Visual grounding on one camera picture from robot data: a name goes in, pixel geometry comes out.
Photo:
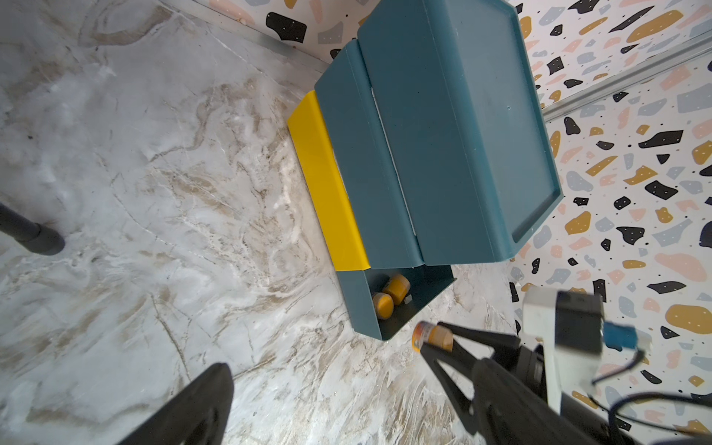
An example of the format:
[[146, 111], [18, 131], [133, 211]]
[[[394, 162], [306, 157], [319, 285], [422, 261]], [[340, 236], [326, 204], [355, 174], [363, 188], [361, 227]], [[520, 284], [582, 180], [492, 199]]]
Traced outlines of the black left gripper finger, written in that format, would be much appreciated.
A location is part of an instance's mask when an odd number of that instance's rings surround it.
[[121, 443], [220, 444], [233, 396], [234, 383], [229, 366], [215, 363]]

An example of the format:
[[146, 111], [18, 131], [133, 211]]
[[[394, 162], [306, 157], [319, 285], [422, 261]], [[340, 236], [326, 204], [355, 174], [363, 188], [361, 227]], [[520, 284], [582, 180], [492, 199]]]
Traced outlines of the orange paint can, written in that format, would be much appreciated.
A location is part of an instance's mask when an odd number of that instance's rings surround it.
[[394, 300], [391, 295], [383, 292], [374, 294], [372, 298], [376, 318], [381, 321], [389, 320], [394, 312]]
[[403, 274], [395, 274], [383, 287], [382, 292], [392, 298], [395, 306], [399, 306], [410, 294], [410, 289], [410, 281]]
[[421, 321], [413, 331], [412, 348], [415, 352], [421, 352], [424, 345], [451, 352], [454, 348], [454, 334], [445, 326]]

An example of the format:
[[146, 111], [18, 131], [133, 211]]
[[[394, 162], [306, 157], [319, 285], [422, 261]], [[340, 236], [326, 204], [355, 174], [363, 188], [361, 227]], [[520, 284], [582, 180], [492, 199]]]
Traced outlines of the teal drawer cabinet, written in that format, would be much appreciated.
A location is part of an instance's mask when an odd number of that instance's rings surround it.
[[[370, 263], [337, 272], [360, 334], [391, 339], [456, 264], [512, 259], [563, 197], [504, 1], [382, 1], [315, 93]], [[381, 321], [395, 274], [410, 294]]]

